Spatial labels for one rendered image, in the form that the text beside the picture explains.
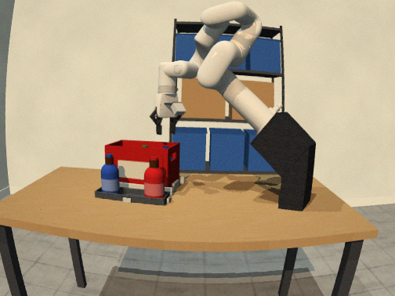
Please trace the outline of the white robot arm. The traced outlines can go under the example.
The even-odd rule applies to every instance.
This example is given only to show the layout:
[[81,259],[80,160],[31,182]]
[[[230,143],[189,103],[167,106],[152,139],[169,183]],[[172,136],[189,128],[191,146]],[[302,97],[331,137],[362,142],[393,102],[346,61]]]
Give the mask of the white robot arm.
[[[230,41],[217,43],[232,20],[241,28]],[[190,61],[160,63],[158,92],[178,91],[176,78],[197,77],[202,87],[218,91],[258,135],[283,105],[268,108],[228,67],[239,67],[245,61],[261,34],[260,18],[246,4],[228,2],[206,9],[201,22],[204,26],[194,38],[196,51]]]

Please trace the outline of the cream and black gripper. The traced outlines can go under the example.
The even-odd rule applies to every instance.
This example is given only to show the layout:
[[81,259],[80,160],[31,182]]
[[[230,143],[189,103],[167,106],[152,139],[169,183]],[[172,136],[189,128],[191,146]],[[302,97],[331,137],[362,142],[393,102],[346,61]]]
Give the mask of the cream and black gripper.
[[[172,112],[171,105],[166,105],[165,103],[173,103],[178,102],[178,96],[176,92],[158,92],[154,99],[154,110],[150,115],[150,118],[156,124],[156,133],[157,135],[162,134],[162,118],[170,117],[170,134],[176,133],[176,124],[178,120],[182,117],[182,115],[174,115]],[[156,109],[155,109],[156,107]],[[156,114],[156,115],[155,115]]]

